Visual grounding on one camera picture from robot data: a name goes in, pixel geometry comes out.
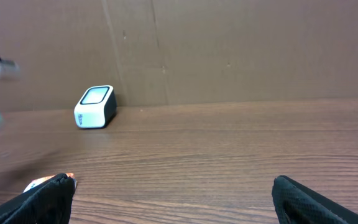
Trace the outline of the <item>orange tissue pack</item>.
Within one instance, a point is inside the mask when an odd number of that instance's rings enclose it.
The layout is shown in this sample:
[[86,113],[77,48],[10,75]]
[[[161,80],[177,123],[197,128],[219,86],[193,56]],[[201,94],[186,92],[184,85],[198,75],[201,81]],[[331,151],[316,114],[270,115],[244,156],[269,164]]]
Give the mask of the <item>orange tissue pack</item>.
[[[75,181],[75,188],[77,186],[77,181],[75,180],[75,175],[74,173],[66,173],[66,175],[68,177],[71,177],[72,179],[74,179]],[[46,176],[46,177],[41,177],[39,179],[34,179],[23,191],[23,193],[29,191],[30,189],[33,189],[34,187],[46,182],[47,180],[51,179],[53,177],[53,175],[50,176]]]

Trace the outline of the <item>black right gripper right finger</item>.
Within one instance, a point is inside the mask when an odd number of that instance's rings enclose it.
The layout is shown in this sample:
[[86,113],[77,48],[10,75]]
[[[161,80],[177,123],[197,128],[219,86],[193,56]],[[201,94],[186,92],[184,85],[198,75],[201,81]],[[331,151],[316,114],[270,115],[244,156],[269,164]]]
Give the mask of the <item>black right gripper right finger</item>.
[[280,224],[358,224],[358,214],[299,182],[280,175],[272,187]]

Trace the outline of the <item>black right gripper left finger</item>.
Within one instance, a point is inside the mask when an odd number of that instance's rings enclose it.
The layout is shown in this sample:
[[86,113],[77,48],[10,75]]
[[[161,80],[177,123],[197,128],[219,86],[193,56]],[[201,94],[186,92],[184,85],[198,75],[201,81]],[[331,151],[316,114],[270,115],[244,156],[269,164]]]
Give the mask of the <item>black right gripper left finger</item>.
[[72,174],[57,174],[0,205],[0,223],[68,224],[75,194]]

